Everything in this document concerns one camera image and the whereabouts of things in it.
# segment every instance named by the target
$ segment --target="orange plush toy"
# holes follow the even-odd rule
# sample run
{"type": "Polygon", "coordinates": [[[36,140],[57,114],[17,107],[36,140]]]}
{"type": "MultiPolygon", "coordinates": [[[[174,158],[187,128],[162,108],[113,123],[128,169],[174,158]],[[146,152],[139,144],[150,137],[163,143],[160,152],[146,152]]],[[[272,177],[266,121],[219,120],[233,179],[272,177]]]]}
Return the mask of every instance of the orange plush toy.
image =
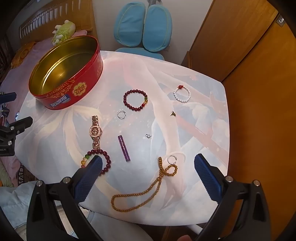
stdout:
{"type": "Polygon", "coordinates": [[[36,44],[36,42],[27,43],[17,51],[17,53],[15,54],[15,56],[13,57],[12,62],[11,62],[12,68],[16,68],[16,67],[20,66],[20,64],[23,62],[24,58],[27,56],[27,54],[33,48],[34,44],[36,44]]]}

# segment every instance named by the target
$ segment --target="white wall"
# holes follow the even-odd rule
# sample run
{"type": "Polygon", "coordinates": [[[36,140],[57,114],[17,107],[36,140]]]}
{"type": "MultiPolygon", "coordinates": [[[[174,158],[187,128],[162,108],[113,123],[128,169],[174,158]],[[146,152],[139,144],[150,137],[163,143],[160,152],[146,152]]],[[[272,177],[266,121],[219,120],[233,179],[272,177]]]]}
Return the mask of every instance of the white wall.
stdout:
{"type": "MultiPolygon", "coordinates": [[[[35,11],[51,0],[35,1],[22,9],[7,31],[14,50],[20,47],[19,26],[35,11]]],[[[114,51],[122,45],[113,36],[113,26],[120,9],[132,0],[92,0],[98,38],[102,50],[114,51]]],[[[146,0],[138,0],[148,6],[146,0]]],[[[173,33],[168,51],[162,51],[165,60],[181,64],[186,52],[190,49],[198,30],[210,8],[212,0],[162,0],[173,19],[173,33]]]]}

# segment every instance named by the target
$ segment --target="table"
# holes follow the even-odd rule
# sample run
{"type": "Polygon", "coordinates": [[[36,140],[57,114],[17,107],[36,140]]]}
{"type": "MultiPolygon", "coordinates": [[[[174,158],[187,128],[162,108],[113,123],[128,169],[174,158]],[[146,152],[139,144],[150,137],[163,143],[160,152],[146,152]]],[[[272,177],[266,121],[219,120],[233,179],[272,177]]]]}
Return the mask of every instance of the table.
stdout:
{"type": "MultiPolygon", "coordinates": [[[[217,203],[210,200],[193,161],[202,153],[211,165],[227,174],[229,119],[223,85],[191,69],[145,56],[109,51],[101,51],[101,55],[104,67],[98,83],[73,106],[49,110],[28,93],[19,118],[31,116],[33,125],[18,135],[16,156],[45,183],[72,176],[92,148],[91,116],[98,115],[101,147],[108,152],[112,165],[107,174],[96,180],[82,207],[149,225],[207,222],[217,203]],[[173,91],[179,85],[186,85],[191,91],[189,102],[175,100],[173,91]],[[123,104],[123,95],[130,89],[143,90],[148,95],[148,104],[139,112],[123,104]],[[125,119],[117,117],[119,110],[127,113],[125,119]],[[130,162],[124,159],[118,135],[124,138],[130,162]],[[158,176],[158,157],[163,158],[166,167],[169,155],[178,158],[178,172],[174,177],[163,178],[151,202],[128,213],[112,209],[113,195],[146,190],[158,176]]],[[[186,90],[178,93],[187,98],[186,90]]],[[[128,102],[138,106],[143,96],[131,94],[128,102]]],[[[145,201],[149,194],[123,198],[121,202],[116,199],[115,205],[130,208],[145,201]]]]}

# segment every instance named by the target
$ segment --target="white beaded bracelet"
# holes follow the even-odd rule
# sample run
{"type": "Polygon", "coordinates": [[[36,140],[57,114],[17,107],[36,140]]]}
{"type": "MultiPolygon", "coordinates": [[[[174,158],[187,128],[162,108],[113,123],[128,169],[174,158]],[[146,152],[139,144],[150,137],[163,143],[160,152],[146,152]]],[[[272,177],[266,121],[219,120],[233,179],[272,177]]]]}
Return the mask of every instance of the white beaded bracelet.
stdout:
{"type": "Polygon", "coordinates": [[[177,101],[180,101],[180,102],[182,102],[182,103],[186,103],[186,102],[188,102],[188,101],[190,100],[190,98],[191,98],[191,93],[190,93],[189,89],[188,89],[186,86],[184,86],[184,85],[180,85],[180,86],[178,86],[178,87],[174,90],[174,97],[175,97],[175,99],[176,99],[177,101]],[[182,88],[184,88],[185,90],[188,91],[189,96],[188,96],[188,98],[187,98],[186,100],[181,100],[181,99],[179,99],[179,98],[176,97],[176,93],[177,93],[177,91],[180,90],[180,89],[182,89],[182,88]]]}

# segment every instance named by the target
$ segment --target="watch band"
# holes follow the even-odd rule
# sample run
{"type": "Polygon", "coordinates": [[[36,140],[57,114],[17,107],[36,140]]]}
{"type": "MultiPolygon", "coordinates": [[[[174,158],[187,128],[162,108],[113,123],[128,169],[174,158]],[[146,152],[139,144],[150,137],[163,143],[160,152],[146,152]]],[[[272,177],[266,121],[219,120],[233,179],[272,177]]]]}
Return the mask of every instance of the watch band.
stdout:
{"type": "MultiPolygon", "coordinates": [[[[98,116],[96,115],[93,115],[92,117],[92,123],[93,123],[93,126],[99,126],[99,123],[98,123],[98,116]]],[[[100,140],[98,137],[94,137],[93,138],[93,149],[94,150],[98,150],[100,149],[100,140]]]]}

